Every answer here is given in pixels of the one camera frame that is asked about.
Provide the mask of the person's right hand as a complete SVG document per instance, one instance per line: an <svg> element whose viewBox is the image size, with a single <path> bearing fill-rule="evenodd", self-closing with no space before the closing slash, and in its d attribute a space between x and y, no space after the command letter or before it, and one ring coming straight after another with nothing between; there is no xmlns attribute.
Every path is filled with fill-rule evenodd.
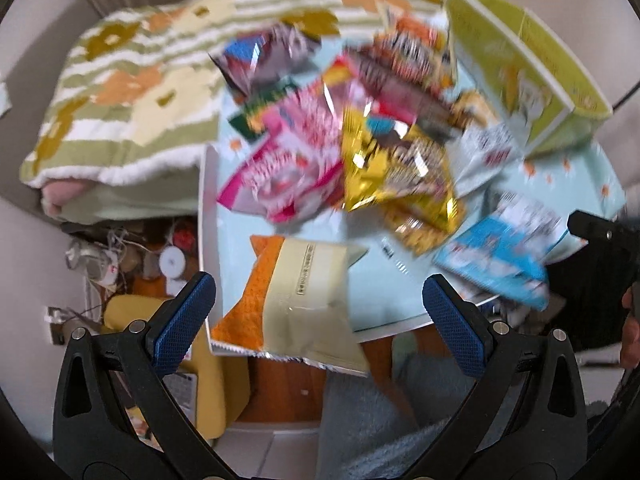
<svg viewBox="0 0 640 480"><path fill-rule="evenodd" d="M622 348L620 349L620 365L625 370L633 370L640 360L639 321L632 314L634 294L632 288L625 292L622 305L629 310L623 326Z"/></svg>

